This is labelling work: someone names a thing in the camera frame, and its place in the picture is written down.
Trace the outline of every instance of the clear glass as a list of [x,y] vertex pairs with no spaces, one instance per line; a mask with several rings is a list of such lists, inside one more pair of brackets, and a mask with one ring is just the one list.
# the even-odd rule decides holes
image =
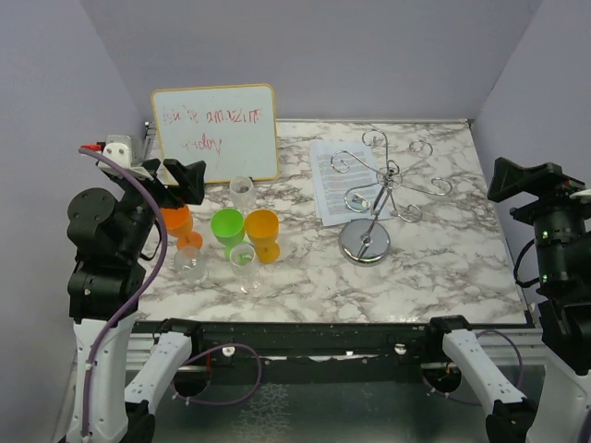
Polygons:
[[259,261],[254,247],[249,244],[235,246],[230,252],[232,272],[238,277],[240,291],[252,293],[260,287]]
[[194,246],[185,246],[175,254],[175,270],[184,279],[201,284],[207,280],[205,257]]
[[237,210],[243,215],[248,214],[257,201],[257,191],[252,180],[241,175],[233,178],[230,182],[230,199]]

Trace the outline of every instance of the marble tabletop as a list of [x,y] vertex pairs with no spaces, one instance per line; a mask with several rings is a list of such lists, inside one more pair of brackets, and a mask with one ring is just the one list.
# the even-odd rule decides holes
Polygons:
[[[359,141],[372,127],[389,136],[390,156],[403,167],[418,159],[407,149],[411,141],[430,142],[433,156],[406,179],[427,186],[431,177],[449,177],[454,190],[442,198],[396,189],[397,204],[418,205],[423,221],[383,221],[392,252],[378,266],[360,268],[339,251],[343,226],[325,228],[315,215],[308,151],[312,140]],[[203,204],[191,208],[204,240],[208,279],[196,285],[175,273],[175,239],[169,239],[163,269],[140,299],[139,319],[412,323],[461,314],[472,323],[525,323],[525,305],[513,283],[496,213],[486,199],[467,124],[278,122],[277,133],[281,173],[255,187],[257,207],[279,216],[281,255],[260,267],[259,290],[239,291],[223,247],[211,233],[211,215],[232,206],[228,185],[211,185]],[[381,164],[385,149],[377,147],[374,154]],[[154,230],[146,250],[155,248],[157,237]],[[145,267],[151,271],[151,263]]]

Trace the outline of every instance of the metal glass holder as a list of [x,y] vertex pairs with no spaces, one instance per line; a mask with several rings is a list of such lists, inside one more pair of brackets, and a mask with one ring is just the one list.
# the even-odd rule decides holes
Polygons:
[[[359,159],[355,154],[348,150],[339,150],[335,152],[331,157],[331,167],[334,171],[339,174],[347,173],[351,168],[349,164],[340,159],[338,162],[344,167],[343,169],[338,168],[335,165],[335,159],[337,156],[348,155],[353,157],[355,160],[360,162],[363,166],[376,173],[378,181],[369,185],[355,186],[348,189],[344,193],[344,204],[353,212],[362,213],[370,211],[373,216],[372,219],[361,219],[352,220],[347,223],[341,234],[339,235],[339,247],[344,257],[351,261],[353,264],[358,266],[373,266],[380,263],[390,253],[390,236],[379,222],[378,218],[381,211],[388,200],[392,203],[393,215],[398,217],[407,223],[418,223],[423,219],[423,211],[417,205],[408,205],[402,210],[396,205],[394,200],[393,190],[398,187],[405,187],[406,189],[412,189],[416,192],[423,194],[429,194],[430,196],[448,196],[453,191],[452,182],[445,178],[434,177],[431,179],[431,184],[439,189],[438,191],[429,190],[421,186],[415,186],[408,184],[404,181],[406,173],[420,166],[433,155],[433,146],[425,140],[415,140],[408,145],[408,149],[412,152],[420,152],[424,148],[427,148],[427,155],[414,162],[410,166],[401,169],[398,163],[389,158],[389,142],[388,136],[379,129],[370,129],[364,132],[361,141],[366,146],[376,147],[378,146],[378,138],[374,135],[372,140],[367,140],[367,135],[371,133],[378,133],[383,138],[383,142],[386,147],[386,164],[385,167],[380,169],[374,169],[368,164]],[[376,196],[373,203],[370,203],[367,199],[357,194],[357,190],[364,189],[372,186],[381,186],[378,195]]]

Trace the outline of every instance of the green cup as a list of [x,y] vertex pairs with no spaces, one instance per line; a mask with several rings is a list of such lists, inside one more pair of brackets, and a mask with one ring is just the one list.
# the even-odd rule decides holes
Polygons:
[[233,208],[218,210],[211,217],[210,227],[218,242],[225,246],[225,257],[229,259],[232,248],[243,243],[244,217]]

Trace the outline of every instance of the gray wall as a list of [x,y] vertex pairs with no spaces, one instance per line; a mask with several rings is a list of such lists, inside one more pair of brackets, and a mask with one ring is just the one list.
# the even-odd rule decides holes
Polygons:
[[141,119],[76,0],[0,14],[0,441],[49,442],[74,356],[69,200],[104,180],[77,154]]
[[474,118],[540,0],[81,0],[144,118],[271,83],[280,117]]
[[[542,3],[478,115],[473,133],[488,180],[494,160],[504,156],[522,165],[555,162],[591,187],[591,1]],[[514,198],[498,205],[514,257],[533,238],[533,230],[514,221],[508,211],[531,199]],[[531,254],[522,276],[536,275]]]

